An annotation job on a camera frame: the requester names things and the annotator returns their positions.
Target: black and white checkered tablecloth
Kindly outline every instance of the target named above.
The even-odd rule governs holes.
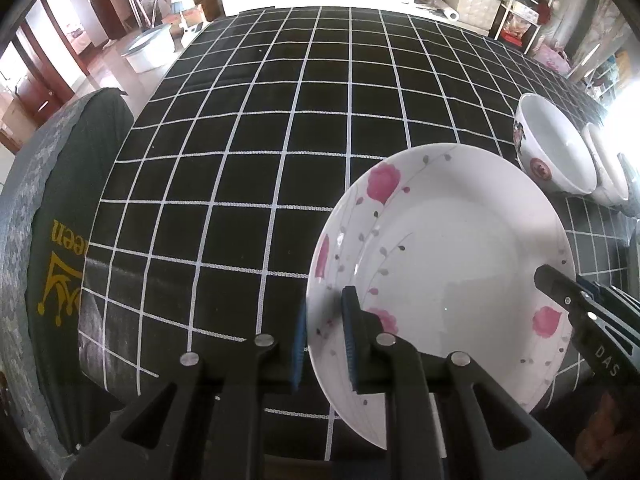
[[[377,161],[462,142],[515,164],[523,92],[581,128],[604,110],[538,63],[458,28],[367,9],[253,10],[211,24],[148,102],[104,189],[86,259],[82,368],[123,400],[168,359],[208,362],[255,333],[292,341],[316,239]],[[626,289],[628,221],[550,199],[578,272]],[[590,373],[571,345],[540,406]],[[378,456],[335,415],[305,361],[266,403],[266,453]]]

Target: plate rim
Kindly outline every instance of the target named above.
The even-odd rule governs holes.
[[[327,226],[329,225],[330,221],[332,220],[332,217],[334,216],[334,214],[337,213],[338,210],[338,206],[341,205],[343,200],[346,200],[346,197],[348,197],[348,195],[351,192],[351,189],[354,189],[356,187],[356,185],[358,183],[363,182],[367,177],[367,175],[370,173],[370,171],[379,166],[381,163],[387,163],[387,164],[393,164],[395,160],[398,160],[398,158],[403,158],[406,156],[410,156],[410,153],[416,153],[416,152],[421,152],[421,151],[428,151],[428,150],[437,150],[438,148],[444,148],[444,147],[450,147],[450,150],[453,149],[462,149],[462,150],[469,150],[471,152],[476,151],[478,153],[482,153],[484,156],[489,156],[489,158],[495,157],[495,159],[500,160],[501,162],[499,164],[505,164],[508,166],[505,166],[505,168],[513,168],[513,170],[517,171],[518,168],[516,166],[514,166],[513,164],[511,164],[508,160],[505,160],[504,158],[502,158],[499,155],[496,155],[495,153],[489,152],[488,150],[484,150],[482,148],[478,148],[476,146],[471,146],[468,144],[459,144],[459,143],[453,143],[453,142],[434,142],[432,144],[422,144],[419,146],[412,146],[411,148],[408,148],[406,150],[402,150],[401,152],[397,152],[387,158],[384,158],[382,160],[377,161],[376,164],[374,164],[371,168],[369,168],[367,171],[365,171],[360,177],[358,177],[350,186],[349,188],[343,193],[343,195],[340,197],[340,199],[338,200],[338,202],[336,203],[336,205],[334,206],[334,208],[332,209],[331,213],[329,214],[329,216],[327,217],[324,225],[322,226],[322,230],[318,236],[318,241],[316,242],[316,246],[314,248],[314,252],[312,255],[312,259],[310,262],[310,267],[309,267],[309,272],[308,272],[308,278],[307,278],[307,282],[306,282],[306,287],[305,287],[305,311],[306,313],[308,313],[309,310],[309,306],[308,306],[308,297],[309,297],[309,293],[310,293],[310,289],[313,285],[313,280],[314,278],[314,268],[316,266],[316,262],[318,260],[318,253],[322,247],[322,242],[324,239],[324,235],[325,235],[325,230],[327,228]],[[556,225],[561,227],[561,232],[562,235],[564,236],[564,238],[566,239],[566,246],[569,248],[569,252],[571,254],[571,258],[567,258],[567,263],[569,263],[569,266],[567,269],[563,269],[565,272],[568,272],[573,279],[575,280],[575,273],[576,273],[576,269],[575,269],[575,263],[573,260],[573,253],[571,250],[571,245],[569,243],[568,240],[568,235],[567,232],[564,229],[564,226],[562,226],[562,222],[560,221],[560,218],[558,216],[558,213],[556,212],[555,208],[553,207],[552,203],[550,202],[550,200],[548,199],[548,197],[546,196],[546,194],[535,184],[535,182],[533,182],[528,175],[523,172],[523,171],[517,171],[518,174],[520,174],[522,176],[522,181],[523,182],[527,182],[527,186],[530,187],[530,189],[532,190],[531,192],[533,193],[539,193],[542,197],[544,197],[544,200],[546,200],[546,202],[548,203],[548,206],[550,207],[550,210],[554,213],[555,217],[556,217]],[[306,316],[306,328],[307,328],[307,333],[309,334],[309,318],[308,316]],[[570,344],[570,337],[572,334],[572,326],[571,324],[568,322],[568,319],[566,318],[566,316],[563,317],[562,322],[561,322],[561,326],[558,329],[560,331],[559,336],[561,337],[561,340],[563,343],[565,343],[564,345],[564,350],[566,350]],[[340,408],[338,408],[335,403],[332,401],[332,396],[330,396],[330,394],[328,393],[327,389],[325,389],[324,385],[322,384],[322,381],[319,379],[320,374],[318,371],[318,364],[316,363],[316,356],[314,355],[316,352],[312,351],[312,344],[308,341],[307,342],[308,345],[308,355],[309,355],[309,359],[311,361],[311,365],[314,371],[314,375],[316,376],[316,380],[318,381],[318,384],[320,386],[320,389],[322,390],[322,393],[324,394],[324,396],[326,397],[327,401],[329,402],[330,406],[334,409],[335,413],[337,413],[338,416],[340,416],[340,418],[345,422],[345,424],[347,424],[347,426],[353,430],[355,433],[357,433],[359,436],[361,436],[362,438],[364,438],[365,440],[367,440],[368,442],[374,444],[377,447],[381,447],[382,449],[386,449],[385,447],[381,446],[379,443],[372,441],[368,436],[365,436],[364,434],[361,433],[361,431],[352,426],[350,423],[348,423],[347,419],[344,417],[344,415],[340,412]],[[540,381],[540,386],[538,387],[538,389],[535,391],[532,400],[534,400],[534,402],[529,402],[529,404],[531,404],[531,407],[528,408],[527,411],[530,411],[533,409],[533,407],[535,407],[537,405],[537,403],[540,402],[540,400],[542,400],[542,398],[544,397],[544,395],[546,394],[546,392],[548,391],[548,389],[551,387],[552,381],[548,379],[548,377],[552,377],[555,378],[556,373],[558,372],[558,370],[560,369],[562,362],[564,361],[564,356],[566,354],[564,354],[563,352],[557,352],[557,353],[561,353],[562,354],[562,358],[559,360],[558,366],[556,368],[554,367],[549,367],[549,371],[553,370],[553,373],[549,373],[548,376],[545,376],[544,379],[542,379]]]

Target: pink flower pattern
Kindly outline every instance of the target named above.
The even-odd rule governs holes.
[[[369,171],[367,195],[385,205],[398,184],[400,184],[400,170],[393,164],[380,162]]]
[[[385,332],[389,332],[390,334],[398,333],[398,326],[396,325],[396,316],[392,316],[382,308],[370,308],[369,310],[367,310],[367,312],[375,314],[380,318],[380,321],[382,322],[382,329]]]
[[[550,306],[544,306],[533,316],[533,330],[543,338],[549,338],[556,333],[562,314]]]
[[[324,235],[322,245],[320,246],[320,252],[318,253],[318,260],[316,261],[316,278],[324,278],[324,268],[326,267],[326,259],[329,255],[329,235]]]

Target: floral plate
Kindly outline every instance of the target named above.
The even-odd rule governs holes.
[[[533,408],[571,335],[566,311],[534,286],[542,264],[575,279],[555,210],[499,156],[428,144],[371,168],[329,216],[306,287],[309,355],[335,411],[386,447],[383,395],[351,389],[340,316],[346,285],[385,331],[421,352],[468,352]]]

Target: screw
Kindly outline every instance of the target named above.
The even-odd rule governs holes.
[[[274,341],[275,339],[271,334],[258,334],[254,339],[254,343],[256,346],[263,347],[271,346]]]
[[[467,366],[471,362],[471,357],[466,352],[453,352],[451,362],[456,366]]]
[[[182,366],[194,366],[198,364],[200,356],[196,352],[186,352],[180,356],[180,364]]]
[[[383,332],[382,334],[378,334],[376,336],[376,343],[378,343],[380,346],[391,346],[396,344],[396,338],[393,334]]]

